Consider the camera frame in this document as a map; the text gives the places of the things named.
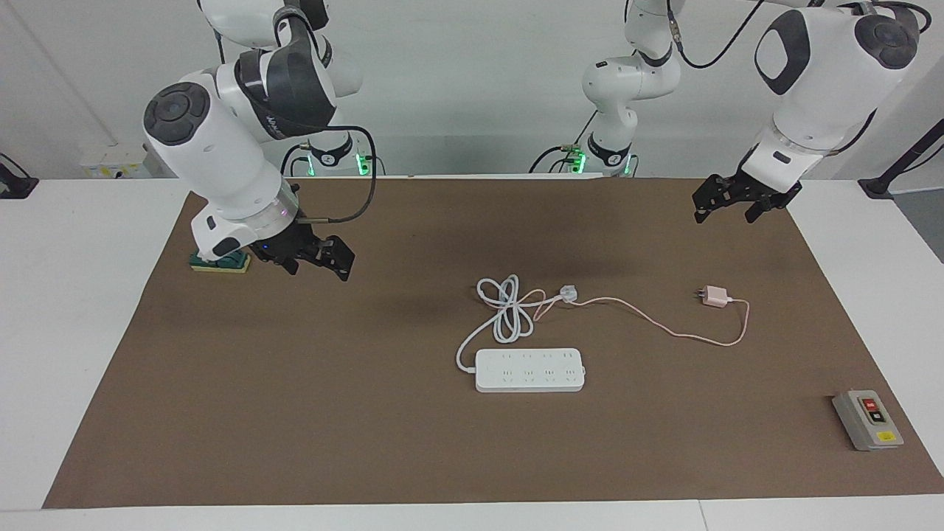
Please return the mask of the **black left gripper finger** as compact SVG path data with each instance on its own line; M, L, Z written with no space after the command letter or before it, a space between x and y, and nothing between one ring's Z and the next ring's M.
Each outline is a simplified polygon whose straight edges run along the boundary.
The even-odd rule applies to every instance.
M745 211L745 219L749 224L758 221L766 212L772 209L782 209L783 194L761 194L751 199L751 206Z
M716 209L728 206L727 185L723 179L705 179L692 195L695 222L702 224Z

